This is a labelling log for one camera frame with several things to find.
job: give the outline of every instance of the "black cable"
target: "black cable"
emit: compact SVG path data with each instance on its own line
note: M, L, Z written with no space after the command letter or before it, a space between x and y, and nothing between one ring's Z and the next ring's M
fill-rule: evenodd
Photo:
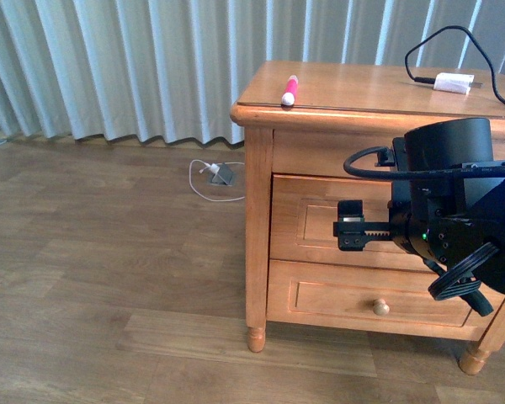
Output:
M448 25L446 27L443 27L442 29L434 32L432 35L430 35L427 39L425 39L423 42L421 42L419 45L415 45L412 47L407 53L406 56L404 57L404 65L406 66L406 71L407 75L414 81L414 82L424 82L426 84L434 84L435 78L431 77L414 77L412 73L410 72L410 67L408 66L407 63L407 58L411 55L412 52L429 42L434 36L441 34L447 29L457 29L459 31L465 32L468 37L470 38L471 42L473 42L473 45L477 48L477 50L481 53L482 57L485 58L486 63L488 64L488 67L490 67L490 73L492 74L492 91L496 95L496 98L499 99L502 103L505 104L505 98L503 98L499 92L497 91L497 86L496 86L496 72L494 71L494 66L492 65L492 62L490 61L490 58L486 54L486 52L481 48L473 34L465 27L462 27L460 25Z
M430 292L430 295L432 295L435 300L444 300L453 297L453 295L449 293L449 288L455 285L461 278L473 276L473 271L475 269L479 268L497 253L499 253L499 248L491 242L483 244L472 254L457 263L453 268L434 280L428 288L428 292Z
M431 259L423 258L423 262L427 267L429 267L436 274L438 274L438 276L442 276L446 273L446 271L443 268L441 268L439 265L437 265ZM469 282L469 281L471 281L471 279L463 278L463 279L460 279L459 282L462 283L462 282ZM471 281L471 282L473 282L473 285L476 286L477 289L481 285L481 281L478 281L478 284L476 284L475 281ZM460 292L460 290L457 290L457 294L450 296L450 297L459 296L463 301L465 301L468 305L470 305L470 307L473 310L475 310L477 313L479 313L479 315L484 317L484 316L488 316L490 313L494 312L494 308L492 307L492 305L490 304L488 299L479 290L473 290L470 293L466 293L464 295L462 295L461 293L458 293L458 292Z
M505 178L505 166L496 167L468 167L468 168L447 168L443 170L430 171L378 171L363 170L352 167L360 158L375 153L385 153L389 147L370 147L354 153L344 162L344 171L355 177L378 179L380 181L414 180L414 179L441 179L441 178Z

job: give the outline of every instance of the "white curtain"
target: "white curtain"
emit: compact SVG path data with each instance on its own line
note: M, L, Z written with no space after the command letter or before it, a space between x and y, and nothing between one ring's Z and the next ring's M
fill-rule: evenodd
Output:
M229 109L263 61L401 65L447 24L505 72L505 0L0 0L0 131L234 144ZM486 67L444 35L414 63Z

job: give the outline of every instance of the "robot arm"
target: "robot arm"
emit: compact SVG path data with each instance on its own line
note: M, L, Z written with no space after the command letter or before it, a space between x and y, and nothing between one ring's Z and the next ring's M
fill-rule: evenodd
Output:
M352 163L371 153L380 167ZM492 312L481 283L505 294L505 161L494 161L484 118L424 126L395 138L392 148L360 151L344 163L362 178L391 181L389 222L366 222L360 200L342 200L333 235L342 251L392 241L439 275L435 300L460 296L482 316Z

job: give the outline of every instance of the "white cable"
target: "white cable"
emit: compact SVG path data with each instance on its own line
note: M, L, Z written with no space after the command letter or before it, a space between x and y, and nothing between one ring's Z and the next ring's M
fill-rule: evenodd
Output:
M194 159L190 164L189 164L189 186L191 187L191 189L194 191L195 194L197 194L198 196L206 199L206 200L209 200L209 202L234 202L236 200L242 200L242 199L245 199L244 196L240 197L240 198L233 198L233 199L212 199L212 198L208 198L207 196L204 196L202 195L194 186L193 186L193 163L194 162L201 162L202 164L205 165L204 168L202 168L201 170L199 170L200 173L203 173L206 169L210 170L211 172L212 171L212 168L213 168L213 164L208 164L207 162L203 162L202 160L198 160L198 159ZM217 163L216 166L220 166L221 164L242 164L242 165L245 165L244 162L224 162L224 163Z

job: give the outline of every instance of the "wooden knob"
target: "wooden knob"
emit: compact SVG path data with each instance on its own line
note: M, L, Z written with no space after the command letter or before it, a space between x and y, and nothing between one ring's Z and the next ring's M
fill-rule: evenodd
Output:
M377 316L386 316L387 314L389 314L389 310L390 310L389 306L387 305L387 303L385 303L385 300L383 299L374 300L372 307L372 311L374 312L374 314L376 314Z

